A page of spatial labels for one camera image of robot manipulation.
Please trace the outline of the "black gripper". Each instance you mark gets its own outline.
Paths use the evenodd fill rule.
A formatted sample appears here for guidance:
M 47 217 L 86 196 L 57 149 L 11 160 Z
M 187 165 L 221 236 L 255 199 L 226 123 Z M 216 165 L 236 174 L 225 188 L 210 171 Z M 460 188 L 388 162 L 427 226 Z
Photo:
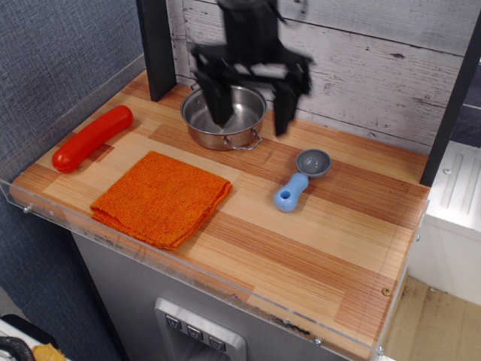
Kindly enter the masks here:
M 274 85 L 275 132 L 287 132 L 294 119 L 298 99 L 310 91 L 309 56 L 284 47 L 278 23 L 284 19 L 276 1 L 218 1 L 222 11 L 224 44 L 191 48 L 197 70 L 195 76 L 213 122 L 225 126 L 233 115 L 231 85 L 242 80 Z M 285 78 L 256 75 L 254 65 L 283 65 Z

